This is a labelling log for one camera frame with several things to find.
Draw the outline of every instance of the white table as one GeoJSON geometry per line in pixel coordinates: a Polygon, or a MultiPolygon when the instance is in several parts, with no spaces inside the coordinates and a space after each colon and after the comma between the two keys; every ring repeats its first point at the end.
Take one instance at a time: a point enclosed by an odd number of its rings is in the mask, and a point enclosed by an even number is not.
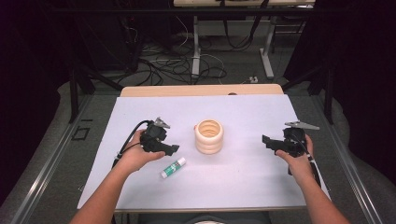
{"type": "MultiPolygon", "coordinates": [[[[216,87],[208,86],[208,91],[205,86],[192,87],[192,91],[198,92],[196,96],[191,96],[190,87],[174,87],[174,95],[188,96],[119,97],[78,208],[105,178],[134,126],[144,119],[157,117],[171,126],[164,143],[180,145],[180,149],[174,156],[150,162],[131,174],[122,189],[116,212],[304,207],[303,194],[294,178],[287,174],[287,164],[262,143],[262,134],[283,139],[282,130],[287,127],[284,123],[297,120],[288,96],[279,94],[277,85],[219,86],[219,92],[239,95],[208,95],[216,87]],[[249,86],[269,86],[277,94],[258,94],[256,90],[254,94],[241,95],[249,86]],[[203,119],[216,119],[224,128],[224,146],[217,154],[205,155],[195,148],[193,126],[203,119]],[[186,158],[187,164],[162,179],[160,171],[181,157],[186,158]]],[[[136,89],[139,92],[152,87],[136,89]]],[[[136,94],[134,88],[129,92],[136,94]]]]}
{"type": "MultiPolygon", "coordinates": [[[[219,7],[220,1],[216,0],[175,0],[175,7],[219,7]]],[[[249,0],[249,1],[225,1],[226,7],[259,7],[262,0],[249,0]]],[[[286,7],[286,6],[305,6],[314,5],[315,0],[270,0],[268,7],[286,7]]],[[[248,34],[249,30],[247,27],[251,27],[253,21],[229,21],[230,32],[231,27],[236,27],[235,31],[240,34],[248,34]]],[[[201,57],[201,49],[199,48],[199,35],[224,35],[222,23],[218,21],[198,21],[197,17],[194,16],[193,32],[194,32],[194,56],[192,62],[192,77],[199,76],[199,64],[201,57]]],[[[260,55],[262,57],[262,64],[264,66],[265,75],[272,79],[274,78],[274,72],[271,67],[271,63],[268,58],[269,48],[271,46],[271,40],[274,35],[276,27],[276,17],[271,17],[268,23],[268,29],[259,30],[256,33],[262,33],[265,35],[264,48],[260,49],[260,55]]]]}

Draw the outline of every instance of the forearm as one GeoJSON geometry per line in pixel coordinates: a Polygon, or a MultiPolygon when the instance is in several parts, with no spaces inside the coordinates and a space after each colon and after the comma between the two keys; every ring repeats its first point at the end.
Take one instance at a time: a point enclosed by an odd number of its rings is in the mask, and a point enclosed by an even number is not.
{"type": "Polygon", "coordinates": [[[111,170],[70,223],[110,223],[127,177],[117,166],[111,170]]]}
{"type": "Polygon", "coordinates": [[[349,223],[318,186],[314,178],[302,181],[300,187],[312,223],[349,223]]]}

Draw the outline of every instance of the person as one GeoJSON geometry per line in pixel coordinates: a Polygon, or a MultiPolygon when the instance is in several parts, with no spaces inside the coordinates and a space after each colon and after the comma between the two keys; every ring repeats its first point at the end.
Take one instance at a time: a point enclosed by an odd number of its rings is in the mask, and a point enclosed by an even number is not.
{"type": "MultiPolygon", "coordinates": [[[[110,223],[114,209],[120,197],[122,186],[128,176],[138,171],[146,163],[162,158],[164,152],[146,152],[140,146],[139,139],[143,131],[134,134],[130,147],[125,151],[117,165],[108,173],[90,199],[74,215],[70,223],[110,223]]],[[[307,149],[313,156],[312,139],[307,135],[307,149]]],[[[312,175],[306,156],[293,158],[288,153],[277,150],[276,155],[289,164],[290,171],[304,195],[312,223],[349,223],[343,214],[318,186],[312,175]]],[[[145,214],[140,219],[144,223],[271,223],[268,212],[252,213],[206,213],[206,214],[145,214]]]]}

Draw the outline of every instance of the glue stick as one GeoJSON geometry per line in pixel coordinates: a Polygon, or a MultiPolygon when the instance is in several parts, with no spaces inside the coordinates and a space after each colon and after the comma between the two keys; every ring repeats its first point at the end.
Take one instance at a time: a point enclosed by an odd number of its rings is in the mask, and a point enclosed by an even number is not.
{"type": "Polygon", "coordinates": [[[170,164],[168,167],[166,167],[163,171],[161,171],[161,176],[163,178],[168,177],[172,173],[174,173],[176,170],[180,169],[184,164],[186,164],[186,159],[184,157],[178,159],[174,163],[170,164]]]}

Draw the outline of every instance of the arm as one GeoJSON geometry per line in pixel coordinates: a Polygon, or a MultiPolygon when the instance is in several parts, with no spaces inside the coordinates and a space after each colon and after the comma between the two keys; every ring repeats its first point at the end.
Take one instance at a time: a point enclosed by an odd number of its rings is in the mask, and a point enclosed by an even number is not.
{"type": "MultiPolygon", "coordinates": [[[[137,131],[126,147],[138,143],[141,132],[137,131]]],[[[156,161],[164,155],[164,152],[148,153],[143,150],[140,144],[125,151],[117,165],[108,173],[70,223],[110,223],[122,186],[128,176],[138,171],[147,162],[156,161]]]]}
{"type": "MultiPolygon", "coordinates": [[[[308,151],[313,156],[314,147],[308,135],[306,142],[308,151]]],[[[303,192],[312,223],[349,223],[315,181],[306,156],[293,158],[282,150],[278,150],[276,155],[289,164],[290,171],[303,192]]]]}

